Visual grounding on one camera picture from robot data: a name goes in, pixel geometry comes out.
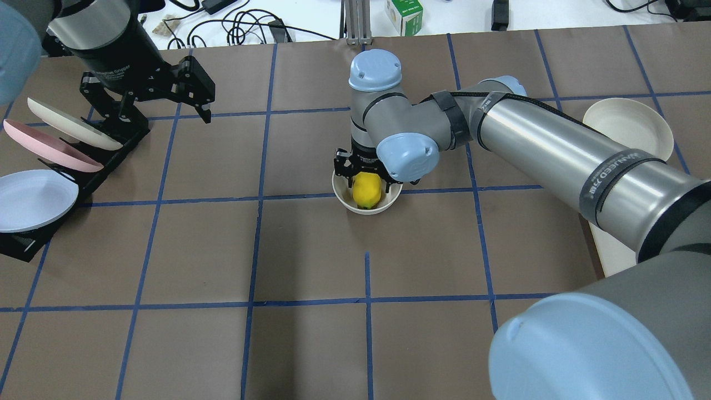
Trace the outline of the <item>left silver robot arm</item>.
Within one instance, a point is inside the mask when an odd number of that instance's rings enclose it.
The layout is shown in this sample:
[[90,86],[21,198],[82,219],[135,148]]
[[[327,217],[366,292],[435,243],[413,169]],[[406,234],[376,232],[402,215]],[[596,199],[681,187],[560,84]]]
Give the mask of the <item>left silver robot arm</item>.
[[168,99],[210,123],[216,85],[193,56],[170,65],[140,25],[137,1],[3,1],[2,104],[20,95],[50,31],[87,72],[81,91],[104,124],[147,132],[135,102]]

